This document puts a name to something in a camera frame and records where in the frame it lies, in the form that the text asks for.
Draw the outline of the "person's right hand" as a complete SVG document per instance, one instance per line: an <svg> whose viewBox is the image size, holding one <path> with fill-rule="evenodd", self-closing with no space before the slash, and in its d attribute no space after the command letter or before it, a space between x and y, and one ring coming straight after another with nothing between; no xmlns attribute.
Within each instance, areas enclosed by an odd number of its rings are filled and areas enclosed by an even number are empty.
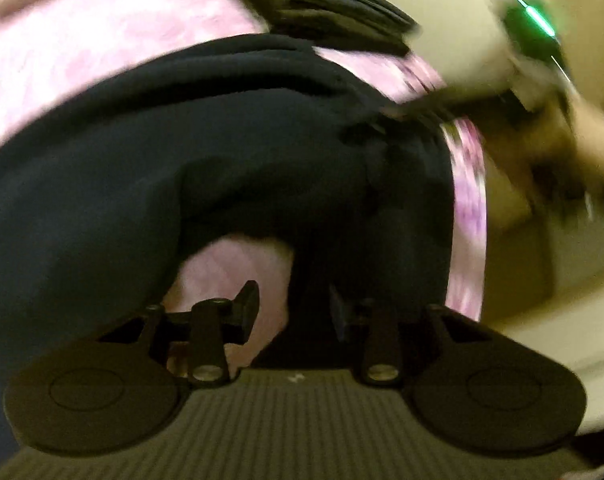
<svg viewBox="0 0 604 480"><path fill-rule="evenodd" d="M532 167L604 198L604 109L578 94L548 104L533 134Z"/></svg>

